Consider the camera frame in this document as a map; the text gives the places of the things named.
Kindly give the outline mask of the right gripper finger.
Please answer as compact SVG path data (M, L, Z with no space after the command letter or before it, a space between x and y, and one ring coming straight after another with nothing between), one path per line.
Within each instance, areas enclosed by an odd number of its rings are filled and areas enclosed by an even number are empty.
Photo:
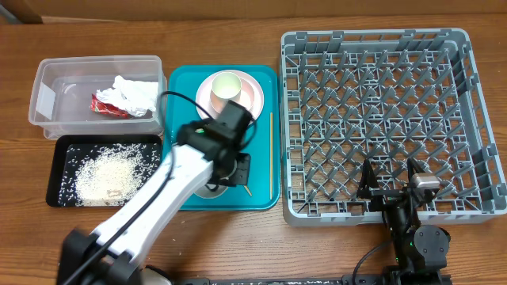
M424 184L425 171L414 158L407 159L407 171L409 186L421 186Z
M379 184L372 168L372 164L368 159L365 159L362 166L362 174L359 188L356 192L356 197L361 199L371 199L373 196L378 195L378 191Z

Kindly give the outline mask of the wooden chopstick diagonal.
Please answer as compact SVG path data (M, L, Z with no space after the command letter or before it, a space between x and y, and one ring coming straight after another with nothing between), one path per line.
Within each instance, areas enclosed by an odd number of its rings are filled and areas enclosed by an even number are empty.
M249 195L250 197L252 197L252 196L253 196L253 194L252 194L252 192L250 191L250 189L248 188L248 186L244 185L243 187L244 187L244 189L246 190L246 192L248 193L248 195Z

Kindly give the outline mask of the white bowl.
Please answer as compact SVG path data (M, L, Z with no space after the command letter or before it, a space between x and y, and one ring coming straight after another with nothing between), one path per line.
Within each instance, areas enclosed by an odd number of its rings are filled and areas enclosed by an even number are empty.
M226 190L227 186L219 185L219 184L206 184L200 188L198 188L194 194L201 199L215 199L221 196Z

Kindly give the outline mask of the white napkin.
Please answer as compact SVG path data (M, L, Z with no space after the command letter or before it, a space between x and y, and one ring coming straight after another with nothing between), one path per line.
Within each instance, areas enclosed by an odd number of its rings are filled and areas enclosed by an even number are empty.
M97 90L95 97L104 104L118 108L130 116L142 117L157 109L159 84L135 81L117 75L112 87Z

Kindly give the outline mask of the pile of rice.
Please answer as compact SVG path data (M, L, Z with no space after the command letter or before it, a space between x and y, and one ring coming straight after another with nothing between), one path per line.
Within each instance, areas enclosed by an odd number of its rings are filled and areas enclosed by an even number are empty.
M56 183L60 207L115 207L128 202L161 162L157 143L71 144Z

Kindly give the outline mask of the red sauce packet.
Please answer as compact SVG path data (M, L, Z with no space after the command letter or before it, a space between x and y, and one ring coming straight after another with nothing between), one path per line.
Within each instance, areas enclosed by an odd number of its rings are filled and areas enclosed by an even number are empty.
M99 101L95 94L92 95L90 110L102 115L117 116L125 119L131 117L131 115L128 112L121 110L112 104L106 104L102 101Z

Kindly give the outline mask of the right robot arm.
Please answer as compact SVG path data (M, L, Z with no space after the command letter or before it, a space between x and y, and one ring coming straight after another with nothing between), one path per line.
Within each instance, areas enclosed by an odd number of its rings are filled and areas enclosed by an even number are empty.
M412 158L406 161L408 184L398 190L379 186L371 162L364 160L362 177L356 196L369 200L368 210L382 214L391 239L371 249L356 264L351 281L360 283L360 266L375 252L393 245L396 265L386 266L380 275L365 279L366 284L450 284L451 277L440 270L447 266L451 236L448 231L423 225L417 209L436 198L440 180L426 172Z

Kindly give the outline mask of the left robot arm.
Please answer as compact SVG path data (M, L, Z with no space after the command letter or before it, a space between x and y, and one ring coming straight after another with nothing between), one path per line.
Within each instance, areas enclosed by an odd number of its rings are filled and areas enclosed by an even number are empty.
M177 142L138 194L91 234L71 231L63 242L59 284L168 284L144 262L152 245L198 189L224 179L246 147L251 120L206 119L181 126Z

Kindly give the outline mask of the grey dishwasher rack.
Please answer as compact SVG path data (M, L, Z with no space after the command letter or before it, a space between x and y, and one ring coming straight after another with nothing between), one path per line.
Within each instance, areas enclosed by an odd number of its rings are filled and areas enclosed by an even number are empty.
M481 223L506 212L501 166L475 55L460 28L286 32L280 40L284 219L378 223L356 195L369 160L385 190L407 160L439 179L423 222Z

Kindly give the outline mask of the wooden chopstick straight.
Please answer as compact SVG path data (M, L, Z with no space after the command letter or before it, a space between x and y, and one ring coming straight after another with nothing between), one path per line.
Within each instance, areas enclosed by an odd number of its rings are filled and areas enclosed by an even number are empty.
M273 200L273 113L270 112L269 130L269 200Z

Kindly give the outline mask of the pink small bowl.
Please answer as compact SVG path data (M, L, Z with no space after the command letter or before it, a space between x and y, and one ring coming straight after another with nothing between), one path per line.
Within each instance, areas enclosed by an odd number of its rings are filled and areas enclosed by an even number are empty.
M241 93L234 97L232 101L240 104L247 110L251 110L254 104L254 90L250 83L244 79L240 79L242 83ZM221 112L227 101L217 97L213 92L210 95L211 106L216 112Z

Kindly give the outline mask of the pink plate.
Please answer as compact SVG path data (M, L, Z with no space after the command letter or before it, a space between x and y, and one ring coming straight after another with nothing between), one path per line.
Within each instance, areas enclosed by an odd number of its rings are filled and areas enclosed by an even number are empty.
M202 110L200 110L198 108L197 111L198 111L199 116L202 119L208 118L209 116L216 118L220 114L220 112L216 112L212 108L210 95L212 92L213 78L218 73L223 72L223 71L230 71L232 73L235 73L240 77L240 79L242 78L242 79L246 80L248 83L250 83L250 85L252 86L253 91L254 91L254 102L253 102L252 109L250 111L249 110L248 111L252 114L253 118L256 120L260 116L263 106L264 106L264 93L262 91L260 84L257 82L257 80L255 80L251 75L247 74L246 72L243 72L240 70L221 70L219 72L215 72L214 74L208 76L201 83L200 87L198 88L198 90L196 92L196 102L198 105L203 107L204 110L208 114L206 115Z

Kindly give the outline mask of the cream paper cup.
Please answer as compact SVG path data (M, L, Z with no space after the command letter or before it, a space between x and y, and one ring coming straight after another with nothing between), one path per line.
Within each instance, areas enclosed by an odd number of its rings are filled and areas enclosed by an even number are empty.
M212 80L211 104L221 112L228 101L238 103L242 91L240 77L230 71L218 73Z

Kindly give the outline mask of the black plastic tray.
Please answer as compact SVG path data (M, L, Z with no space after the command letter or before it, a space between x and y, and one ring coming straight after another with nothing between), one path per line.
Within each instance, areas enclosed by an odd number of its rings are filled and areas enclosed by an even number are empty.
M162 141L157 135L64 135L55 145L55 153L48 181L46 202L51 207L57 205L58 189L56 183L63 175L65 152L71 144L102 144L102 143L157 143Z

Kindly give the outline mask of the clear plastic bin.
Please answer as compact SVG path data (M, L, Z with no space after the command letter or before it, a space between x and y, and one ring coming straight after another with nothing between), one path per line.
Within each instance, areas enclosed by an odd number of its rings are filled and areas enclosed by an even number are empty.
M45 59L32 87L29 122L44 129L46 139L63 135L126 135L164 132L166 105L138 118L105 115L90 108L98 90L112 87L116 76L156 82L159 95L167 89L162 60L156 55L109 55Z

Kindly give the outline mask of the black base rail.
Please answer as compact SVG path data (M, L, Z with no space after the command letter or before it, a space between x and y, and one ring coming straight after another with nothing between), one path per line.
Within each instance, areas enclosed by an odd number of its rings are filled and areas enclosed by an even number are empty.
M445 284L451 285L451 277L443 275L442 281L437 280L424 282L408 279L408 282L401 284ZM188 278L173 281L176 285L352 285L352 275L343 275L336 278L300 278L300 279L208 279L208 278ZM358 275L356 277L358 285L380 285L395 284L388 283L381 275Z

